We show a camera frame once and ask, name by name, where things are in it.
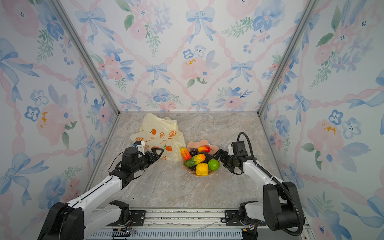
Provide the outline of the green lime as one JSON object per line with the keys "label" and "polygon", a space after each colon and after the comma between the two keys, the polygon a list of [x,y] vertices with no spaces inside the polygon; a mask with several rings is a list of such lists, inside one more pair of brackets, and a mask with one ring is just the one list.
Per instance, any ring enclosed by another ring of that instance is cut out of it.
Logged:
{"label": "green lime", "polygon": [[210,171],[216,171],[220,168],[220,162],[217,161],[216,159],[211,159],[208,162],[208,166]]}

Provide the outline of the cream plastic bag orange print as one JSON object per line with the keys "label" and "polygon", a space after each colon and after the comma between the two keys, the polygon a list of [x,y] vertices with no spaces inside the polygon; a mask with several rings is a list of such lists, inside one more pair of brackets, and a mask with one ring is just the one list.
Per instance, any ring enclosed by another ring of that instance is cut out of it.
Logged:
{"label": "cream plastic bag orange print", "polygon": [[162,159],[170,162],[180,162],[181,148],[187,146],[176,120],[159,118],[151,113],[145,115],[139,132],[132,134],[130,140],[143,141],[147,150],[164,149]]}

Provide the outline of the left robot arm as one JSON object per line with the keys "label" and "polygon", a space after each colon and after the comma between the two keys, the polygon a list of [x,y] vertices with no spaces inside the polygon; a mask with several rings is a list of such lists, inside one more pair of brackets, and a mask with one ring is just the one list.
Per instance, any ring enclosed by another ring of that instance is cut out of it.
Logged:
{"label": "left robot arm", "polygon": [[110,224],[127,227],[133,220],[129,204],[114,200],[101,210],[97,207],[137,179],[135,174],[144,172],[163,153],[161,148],[146,151],[143,145],[125,149],[119,154],[121,161],[99,184],[67,203],[58,202],[51,207],[38,238],[85,240]]}

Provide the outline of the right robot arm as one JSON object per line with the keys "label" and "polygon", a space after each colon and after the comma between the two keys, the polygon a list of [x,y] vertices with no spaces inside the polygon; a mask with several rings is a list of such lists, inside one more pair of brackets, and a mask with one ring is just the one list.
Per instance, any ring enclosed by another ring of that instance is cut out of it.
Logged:
{"label": "right robot arm", "polygon": [[218,150],[214,158],[232,174],[239,169],[261,188],[263,194],[260,202],[241,203],[238,213],[222,219],[222,223],[240,222],[246,226],[246,231],[267,226],[271,231],[283,231],[291,236],[302,234],[305,217],[295,184],[270,173],[253,152],[247,152],[243,141],[231,143],[228,151]]}

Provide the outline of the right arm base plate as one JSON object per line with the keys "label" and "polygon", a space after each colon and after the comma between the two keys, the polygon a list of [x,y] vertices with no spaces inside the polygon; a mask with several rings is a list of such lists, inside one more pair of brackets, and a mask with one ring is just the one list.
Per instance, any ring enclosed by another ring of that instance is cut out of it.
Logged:
{"label": "right arm base plate", "polygon": [[261,220],[249,218],[243,209],[225,210],[225,216],[221,219],[221,223],[225,224],[227,227],[244,226],[249,228],[256,224],[259,224],[259,227],[266,226],[266,223]]}

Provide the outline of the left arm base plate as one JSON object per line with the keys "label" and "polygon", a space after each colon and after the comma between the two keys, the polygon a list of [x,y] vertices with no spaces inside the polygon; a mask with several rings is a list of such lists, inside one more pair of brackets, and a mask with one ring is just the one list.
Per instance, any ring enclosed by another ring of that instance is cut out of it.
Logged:
{"label": "left arm base plate", "polygon": [[145,210],[126,210],[122,211],[118,220],[108,225],[108,227],[142,227],[146,216]]}

